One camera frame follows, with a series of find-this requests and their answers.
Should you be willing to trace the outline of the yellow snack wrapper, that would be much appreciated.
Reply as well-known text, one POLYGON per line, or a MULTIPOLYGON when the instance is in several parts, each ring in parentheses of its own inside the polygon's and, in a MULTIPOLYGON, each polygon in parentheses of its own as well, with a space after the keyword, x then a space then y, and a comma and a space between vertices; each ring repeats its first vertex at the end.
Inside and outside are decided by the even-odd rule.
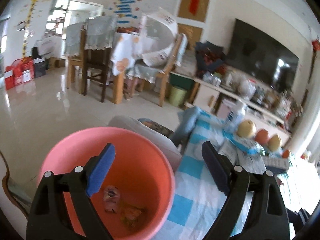
POLYGON ((120 213, 120 220, 129 229, 141 226, 145 222, 147 210, 132 205, 124 206, 120 213))

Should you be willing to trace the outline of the light wooden chair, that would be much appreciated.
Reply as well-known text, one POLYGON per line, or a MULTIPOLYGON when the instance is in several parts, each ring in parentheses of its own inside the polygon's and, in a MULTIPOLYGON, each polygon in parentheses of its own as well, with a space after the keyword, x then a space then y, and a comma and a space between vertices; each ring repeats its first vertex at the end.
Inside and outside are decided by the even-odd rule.
POLYGON ((177 36, 170 56, 160 66, 148 67, 142 60, 137 61, 134 67, 127 72, 127 77, 131 80, 129 97, 132 98, 134 96, 137 85, 139 85, 138 91, 141 92, 146 81, 149 83, 156 83, 156 80, 160 79, 161 83, 159 88, 158 105, 162 107, 165 100, 165 91, 169 81, 170 72, 175 66, 181 64, 187 44, 187 36, 184 33, 180 33, 177 36))

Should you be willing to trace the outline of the dark striped snack packet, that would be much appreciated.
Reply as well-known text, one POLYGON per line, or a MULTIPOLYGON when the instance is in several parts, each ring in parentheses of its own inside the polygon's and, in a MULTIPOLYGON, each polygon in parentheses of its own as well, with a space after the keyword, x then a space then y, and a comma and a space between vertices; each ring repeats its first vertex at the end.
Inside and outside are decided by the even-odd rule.
POLYGON ((266 169, 273 172, 274 174, 285 173, 290 167, 290 162, 288 159, 262 156, 262 160, 266 169))

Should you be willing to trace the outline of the large white blue pouch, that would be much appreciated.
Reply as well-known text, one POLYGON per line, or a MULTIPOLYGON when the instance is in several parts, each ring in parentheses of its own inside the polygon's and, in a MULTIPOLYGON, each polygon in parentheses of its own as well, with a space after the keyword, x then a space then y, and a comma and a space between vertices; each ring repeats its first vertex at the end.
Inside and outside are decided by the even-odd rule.
POLYGON ((255 154, 249 155, 241 150, 236 150, 237 158, 236 165, 241 166, 249 173, 263 174, 266 171, 266 166, 262 156, 255 154))

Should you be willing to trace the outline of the pink storage box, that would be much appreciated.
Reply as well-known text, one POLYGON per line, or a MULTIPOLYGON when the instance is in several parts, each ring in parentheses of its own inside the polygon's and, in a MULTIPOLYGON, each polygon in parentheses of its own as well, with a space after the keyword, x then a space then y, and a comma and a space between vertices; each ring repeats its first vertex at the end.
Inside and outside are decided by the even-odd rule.
POLYGON ((230 100, 227 98, 222 99, 217 109, 216 116, 219 119, 225 120, 235 105, 236 105, 236 101, 234 100, 230 100))

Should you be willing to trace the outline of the yellow pear right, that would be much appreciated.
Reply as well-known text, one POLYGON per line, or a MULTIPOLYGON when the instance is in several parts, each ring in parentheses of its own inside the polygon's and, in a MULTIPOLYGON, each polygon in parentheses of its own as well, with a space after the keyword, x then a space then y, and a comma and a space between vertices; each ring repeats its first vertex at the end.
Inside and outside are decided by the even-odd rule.
POLYGON ((282 141, 281 137, 279 135, 275 134, 269 139, 269 141, 267 143, 267 148, 270 152, 275 152, 279 148, 281 148, 282 145, 283 145, 283 141, 282 141))

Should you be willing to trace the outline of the small orange tangerine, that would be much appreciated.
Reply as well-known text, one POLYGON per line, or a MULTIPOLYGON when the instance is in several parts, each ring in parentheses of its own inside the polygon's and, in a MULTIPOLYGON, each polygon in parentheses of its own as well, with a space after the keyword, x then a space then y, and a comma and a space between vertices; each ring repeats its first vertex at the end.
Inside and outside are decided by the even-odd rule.
POLYGON ((290 154, 291 154, 291 151, 287 149, 282 153, 282 158, 287 159, 290 156, 290 154))

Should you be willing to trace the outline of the black flat television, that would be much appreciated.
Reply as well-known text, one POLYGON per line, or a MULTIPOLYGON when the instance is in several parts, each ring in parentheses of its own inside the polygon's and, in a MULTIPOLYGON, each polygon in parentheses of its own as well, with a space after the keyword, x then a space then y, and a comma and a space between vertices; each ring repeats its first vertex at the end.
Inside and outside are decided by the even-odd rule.
POLYGON ((226 63, 283 92, 292 89, 299 58, 270 35, 237 19, 226 63))

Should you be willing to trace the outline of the dark wrapped flower bouquet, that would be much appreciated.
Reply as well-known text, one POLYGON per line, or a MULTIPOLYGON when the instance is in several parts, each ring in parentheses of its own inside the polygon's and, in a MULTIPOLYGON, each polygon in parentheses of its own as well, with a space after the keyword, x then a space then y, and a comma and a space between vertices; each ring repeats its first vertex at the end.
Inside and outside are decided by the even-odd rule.
POLYGON ((226 55, 223 47, 209 41, 195 43, 195 57, 197 62, 196 77, 202 78, 206 72, 213 73, 224 64, 226 55))

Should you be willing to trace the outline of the small white bottle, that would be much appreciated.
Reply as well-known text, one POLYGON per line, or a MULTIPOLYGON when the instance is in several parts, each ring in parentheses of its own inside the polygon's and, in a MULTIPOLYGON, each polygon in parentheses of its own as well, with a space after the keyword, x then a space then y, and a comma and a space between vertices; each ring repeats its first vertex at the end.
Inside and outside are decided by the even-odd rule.
POLYGON ((120 202, 119 190, 115 186, 107 186, 104 189, 103 202, 106 212, 117 213, 120 202))

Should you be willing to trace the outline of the white blue standing bottle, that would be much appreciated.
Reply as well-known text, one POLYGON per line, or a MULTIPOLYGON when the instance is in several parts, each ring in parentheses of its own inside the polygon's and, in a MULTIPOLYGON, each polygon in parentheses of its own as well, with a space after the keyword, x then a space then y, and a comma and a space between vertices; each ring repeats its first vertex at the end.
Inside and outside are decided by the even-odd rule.
POLYGON ((246 113, 246 106, 233 108, 226 120, 223 130, 227 133, 234 133, 237 129, 239 124, 243 121, 246 113))

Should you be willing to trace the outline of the dark wooden dining chair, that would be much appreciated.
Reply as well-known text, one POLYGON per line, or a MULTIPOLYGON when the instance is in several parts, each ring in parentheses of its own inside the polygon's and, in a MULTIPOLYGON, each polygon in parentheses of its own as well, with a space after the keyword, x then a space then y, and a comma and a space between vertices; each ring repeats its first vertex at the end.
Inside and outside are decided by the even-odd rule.
POLYGON ((87 20, 81 94, 87 95, 88 81, 94 81, 102 88, 101 102, 105 101, 117 24, 117 15, 99 16, 87 20))

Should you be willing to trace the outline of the yellow pear left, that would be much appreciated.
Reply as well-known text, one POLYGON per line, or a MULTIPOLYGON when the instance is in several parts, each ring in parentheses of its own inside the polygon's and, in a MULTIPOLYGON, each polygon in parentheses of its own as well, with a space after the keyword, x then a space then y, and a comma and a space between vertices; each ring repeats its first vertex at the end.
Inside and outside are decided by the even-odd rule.
POLYGON ((252 138, 256 133, 255 123, 251 120, 244 120, 239 124, 236 133, 242 138, 252 138))

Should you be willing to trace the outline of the dining table with floral cloth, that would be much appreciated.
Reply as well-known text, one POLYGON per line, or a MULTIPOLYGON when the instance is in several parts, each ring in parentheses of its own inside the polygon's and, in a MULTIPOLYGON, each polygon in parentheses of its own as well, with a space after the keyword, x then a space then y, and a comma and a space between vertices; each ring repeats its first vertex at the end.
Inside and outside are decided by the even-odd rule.
POLYGON ((113 99, 116 105, 120 104, 123 97, 131 98, 135 93, 137 79, 128 78, 127 73, 133 69, 136 61, 142 58, 152 46, 153 39, 135 34, 115 33, 111 63, 113 78, 113 99))

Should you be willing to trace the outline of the red apple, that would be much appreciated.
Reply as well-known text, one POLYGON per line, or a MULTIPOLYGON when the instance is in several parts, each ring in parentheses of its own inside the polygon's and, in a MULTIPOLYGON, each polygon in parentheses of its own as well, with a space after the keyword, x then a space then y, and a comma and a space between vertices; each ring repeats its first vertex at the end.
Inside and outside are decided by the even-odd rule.
POLYGON ((266 129, 260 129, 257 131, 254 140, 260 145, 266 145, 269 141, 269 132, 266 129))

